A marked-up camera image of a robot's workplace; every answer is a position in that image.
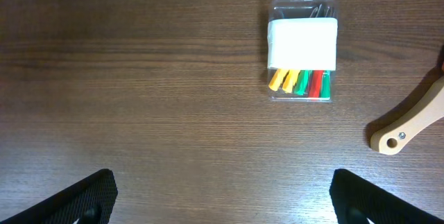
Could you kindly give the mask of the wooden handled brown spatula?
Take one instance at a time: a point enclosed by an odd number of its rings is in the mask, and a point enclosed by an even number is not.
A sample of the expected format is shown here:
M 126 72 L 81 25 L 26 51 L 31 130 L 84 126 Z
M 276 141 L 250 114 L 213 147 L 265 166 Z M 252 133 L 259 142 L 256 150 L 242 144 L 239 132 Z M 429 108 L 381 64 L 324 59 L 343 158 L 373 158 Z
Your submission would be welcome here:
M 398 154 L 418 133 L 443 118 L 443 76 L 398 120 L 370 138 L 370 147 L 385 155 Z

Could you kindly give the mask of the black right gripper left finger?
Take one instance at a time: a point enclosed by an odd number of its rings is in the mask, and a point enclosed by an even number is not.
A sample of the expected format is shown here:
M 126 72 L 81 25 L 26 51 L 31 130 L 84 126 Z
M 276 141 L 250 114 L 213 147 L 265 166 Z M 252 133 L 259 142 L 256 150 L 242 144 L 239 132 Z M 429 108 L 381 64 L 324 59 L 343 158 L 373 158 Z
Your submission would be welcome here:
M 101 169 L 2 223 L 108 224 L 117 195 L 113 172 Z

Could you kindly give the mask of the clear box of wall plugs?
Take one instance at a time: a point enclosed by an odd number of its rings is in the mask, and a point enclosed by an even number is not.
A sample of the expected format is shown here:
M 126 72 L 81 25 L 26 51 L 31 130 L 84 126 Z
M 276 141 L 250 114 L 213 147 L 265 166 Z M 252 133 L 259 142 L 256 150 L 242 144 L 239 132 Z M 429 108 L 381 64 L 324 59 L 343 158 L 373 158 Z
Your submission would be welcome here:
M 271 100 L 332 100 L 338 18 L 336 0 L 272 0 L 267 24 Z

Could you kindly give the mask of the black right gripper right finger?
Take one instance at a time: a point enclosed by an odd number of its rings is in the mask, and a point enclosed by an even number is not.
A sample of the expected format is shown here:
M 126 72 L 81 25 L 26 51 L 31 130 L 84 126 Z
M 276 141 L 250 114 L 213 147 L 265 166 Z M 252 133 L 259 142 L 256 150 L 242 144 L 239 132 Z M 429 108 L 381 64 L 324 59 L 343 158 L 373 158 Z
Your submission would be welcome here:
M 346 169 L 334 171 L 330 197 L 339 224 L 443 223 Z

